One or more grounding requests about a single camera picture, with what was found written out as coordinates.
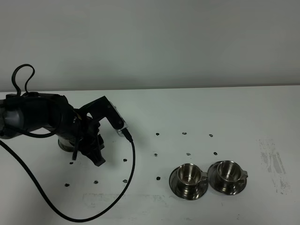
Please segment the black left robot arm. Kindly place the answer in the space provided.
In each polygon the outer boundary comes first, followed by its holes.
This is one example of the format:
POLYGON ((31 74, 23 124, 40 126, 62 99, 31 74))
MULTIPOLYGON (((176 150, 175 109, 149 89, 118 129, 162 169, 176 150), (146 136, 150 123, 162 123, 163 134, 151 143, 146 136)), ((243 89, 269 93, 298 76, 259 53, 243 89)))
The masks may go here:
POLYGON ((105 162, 101 155, 104 141, 99 134, 103 118, 132 141, 125 121, 105 96, 76 109, 59 94, 8 94, 0 102, 0 136, 11 139, 19 135, 35 138, 57 135, 59 147, 71 152, 73 160, 80 152, 100 166, 105 162))

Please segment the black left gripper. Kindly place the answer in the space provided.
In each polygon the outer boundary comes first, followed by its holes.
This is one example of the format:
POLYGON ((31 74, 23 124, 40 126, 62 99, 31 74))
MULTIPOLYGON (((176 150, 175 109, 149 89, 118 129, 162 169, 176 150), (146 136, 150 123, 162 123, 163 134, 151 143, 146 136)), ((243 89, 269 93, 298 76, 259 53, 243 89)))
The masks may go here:
POLYGON ((61 125, 61 130, 57 133, 58 138, 68 140, 75 145, 74 150, 79 150, 95 166, 101 166, 105 159, 101 155, 104 141, 98 134, 100 121, 106 118, 114 130, 122 129, 123 121, 105 96, 74 109, 74 112, 76 115, 72 126, 61 125))

